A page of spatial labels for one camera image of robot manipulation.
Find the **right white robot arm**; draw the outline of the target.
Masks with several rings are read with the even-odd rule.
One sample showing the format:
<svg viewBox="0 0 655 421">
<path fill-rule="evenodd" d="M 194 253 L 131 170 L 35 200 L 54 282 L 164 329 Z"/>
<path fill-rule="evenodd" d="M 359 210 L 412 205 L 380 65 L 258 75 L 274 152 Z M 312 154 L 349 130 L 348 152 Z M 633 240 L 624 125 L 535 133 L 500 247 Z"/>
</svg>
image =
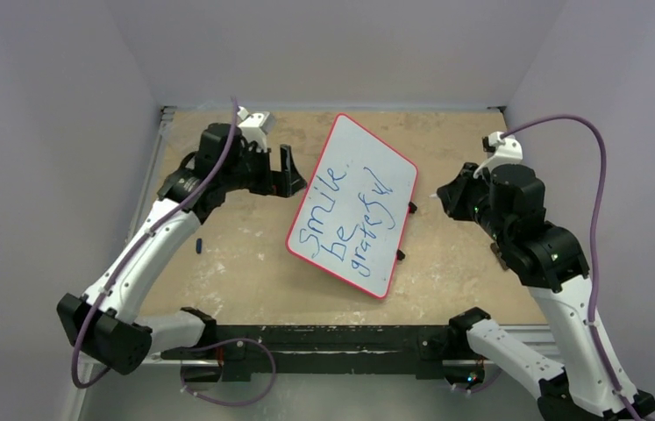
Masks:
<svg viewBox="0 0 655 421">
<path fill-rule="evenodd" d="M 475 222 L 497 246 L 545 316 L 559 349 L 552 360 L 504 331 L 480 308 L 451 318 L 447 344 L 494 362 L 536 400 L 546 420 L 646 420 L 655 397 L 638 389 L 619 365 L 598 312 L 580 242 L 545 218 L 545 185 L 533 169 L 493 170 L 468 162 L 437 189 L 445 214 Z"/>
</svg>

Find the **red framed whiteboard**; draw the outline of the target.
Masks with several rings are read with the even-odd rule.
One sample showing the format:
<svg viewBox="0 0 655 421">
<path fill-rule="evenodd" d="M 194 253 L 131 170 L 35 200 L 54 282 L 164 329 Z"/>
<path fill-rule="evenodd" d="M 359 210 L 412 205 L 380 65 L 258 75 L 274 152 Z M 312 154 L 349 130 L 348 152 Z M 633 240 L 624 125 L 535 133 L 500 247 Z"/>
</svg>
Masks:
<svg viewBox="0 0 655 421">
<path fill-rule="evenodd" d="M 401 248 L 418 168 L 345 113 L 333 120 L 286 248 L 382 299 Z"/>
</svg>

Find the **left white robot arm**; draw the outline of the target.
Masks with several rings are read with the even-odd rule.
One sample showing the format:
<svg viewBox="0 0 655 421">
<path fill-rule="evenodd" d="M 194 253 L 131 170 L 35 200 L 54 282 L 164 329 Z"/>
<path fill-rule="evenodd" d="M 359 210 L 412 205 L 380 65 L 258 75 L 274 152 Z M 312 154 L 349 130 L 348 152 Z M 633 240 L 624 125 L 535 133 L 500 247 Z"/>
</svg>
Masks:
<svg viewBox="0 0 655 421">
<path fill-rule="evenodd" d="M 105 371 L 128 375 L 154 353 L 184 348 L 194 358 L 214 353 L 216 322 L 185 307 L 171 316 L 138 319 L 141 304 L 177 250 L 224 204 L 228 193 L 288 198 L 307 182 L 291 147 L 279 147 L 281 167 L 271 168 L 270 148 L 243 127 L 209 125 L 198 148 L 168 175 L 157 199 L 121 254 L 79 296 L 66 294 L 56 310 L 73 346 L 72 375 L 84 354 Z"/>
</svg>

